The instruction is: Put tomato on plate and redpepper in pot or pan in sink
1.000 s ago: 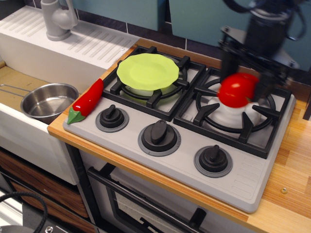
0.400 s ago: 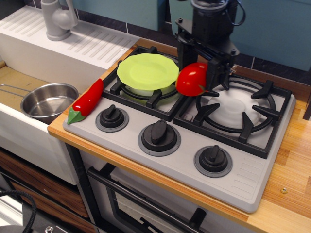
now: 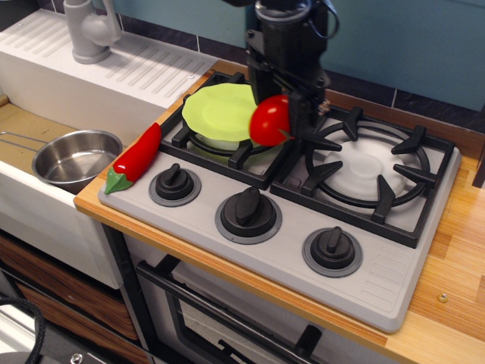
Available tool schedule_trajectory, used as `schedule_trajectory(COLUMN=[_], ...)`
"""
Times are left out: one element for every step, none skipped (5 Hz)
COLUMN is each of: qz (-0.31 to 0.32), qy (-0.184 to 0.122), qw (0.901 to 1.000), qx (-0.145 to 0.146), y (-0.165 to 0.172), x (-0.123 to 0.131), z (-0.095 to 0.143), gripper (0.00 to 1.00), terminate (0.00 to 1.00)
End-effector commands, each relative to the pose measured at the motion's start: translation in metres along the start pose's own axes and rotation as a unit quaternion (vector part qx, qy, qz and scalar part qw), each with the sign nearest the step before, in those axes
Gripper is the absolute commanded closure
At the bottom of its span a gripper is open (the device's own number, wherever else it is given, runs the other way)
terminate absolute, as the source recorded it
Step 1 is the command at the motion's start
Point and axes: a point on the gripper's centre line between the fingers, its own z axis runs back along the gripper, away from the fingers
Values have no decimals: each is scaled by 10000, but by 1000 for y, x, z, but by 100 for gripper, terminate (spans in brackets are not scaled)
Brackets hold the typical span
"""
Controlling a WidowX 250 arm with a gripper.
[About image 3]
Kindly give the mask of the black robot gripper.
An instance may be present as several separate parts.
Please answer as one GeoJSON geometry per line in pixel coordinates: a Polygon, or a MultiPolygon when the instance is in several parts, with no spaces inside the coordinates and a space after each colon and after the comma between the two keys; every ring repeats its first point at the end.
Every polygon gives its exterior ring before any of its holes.
{"type": "Polygon", "coordinates": [[[312,131],[322,116],[330,80],[320,57],[330,39],[329,1],[257,1],[259,30],[249,30],[249,81],[259,105],[289,93],[292,138],[312,131]]]}

